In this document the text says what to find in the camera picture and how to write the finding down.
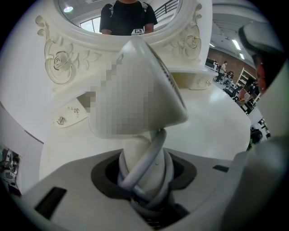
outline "person in black t-shirt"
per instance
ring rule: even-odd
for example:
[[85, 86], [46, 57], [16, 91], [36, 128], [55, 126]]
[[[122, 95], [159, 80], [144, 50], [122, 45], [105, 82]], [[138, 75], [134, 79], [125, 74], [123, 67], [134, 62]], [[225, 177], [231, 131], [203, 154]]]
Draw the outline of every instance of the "person in black t-shirt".
[[153, 8], [137, 0], [117, 0], [106, 4], [101, 11], [102, 34], [131, 35], [134, 29], [143, 29], [145, 34], [154, 32], [158, 23]]

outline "railing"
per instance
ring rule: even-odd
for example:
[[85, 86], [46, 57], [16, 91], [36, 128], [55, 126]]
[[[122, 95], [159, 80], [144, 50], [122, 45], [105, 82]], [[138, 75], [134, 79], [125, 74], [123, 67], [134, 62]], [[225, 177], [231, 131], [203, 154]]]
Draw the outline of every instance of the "railing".
[[168, 12], [177, 8], [179, 0], [169, 0], [165, 4], [163, 4], [160, 8], [155, 10], [155, 16], [158, 19], [159, 17], [167, 14]]

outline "black t-shirt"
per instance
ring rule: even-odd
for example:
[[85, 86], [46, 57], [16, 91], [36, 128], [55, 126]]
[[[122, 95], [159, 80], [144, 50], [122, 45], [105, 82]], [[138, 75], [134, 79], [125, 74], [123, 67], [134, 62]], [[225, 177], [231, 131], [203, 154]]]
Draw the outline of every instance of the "black t-shirt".
[[112, 5], [106, 4], [101, 11], [100, 32], [102, 29], [108, 29], [112, 31], [112, 35], [131, 35], [134, 29], [143, 29], [150, 23], [157, 24], [153, 8], [147, 5], [145, 12], [139, 1], [132, 4], [116, 1], [112, 14]]

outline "white plastic housing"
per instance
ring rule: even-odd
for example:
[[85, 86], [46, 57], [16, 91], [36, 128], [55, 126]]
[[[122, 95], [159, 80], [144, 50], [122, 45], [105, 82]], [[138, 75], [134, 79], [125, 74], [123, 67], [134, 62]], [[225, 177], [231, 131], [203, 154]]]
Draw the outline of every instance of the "white plastic housing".
[[91, 130], [102, 138], [123, 138], [186, 120], [186, 107], [168, 69], [149, 45], [132, 37], [96, 90]]

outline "white countertop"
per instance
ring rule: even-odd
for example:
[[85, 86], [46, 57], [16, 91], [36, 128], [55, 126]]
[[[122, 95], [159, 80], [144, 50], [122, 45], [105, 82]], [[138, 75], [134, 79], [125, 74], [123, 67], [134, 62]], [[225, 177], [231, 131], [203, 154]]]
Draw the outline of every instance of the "white countertop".
[[[245, 151], [251, 122], [242, 109], [221, 89], [181, 89], [189, 120], [166, 128], [165, 148], [190, 154], [233, 160]], [[96, 137], [88, 119], [59, 129], [51, 124], [40, 161], [40, 179], [74, 160], [122, 148], [122, 140]]]

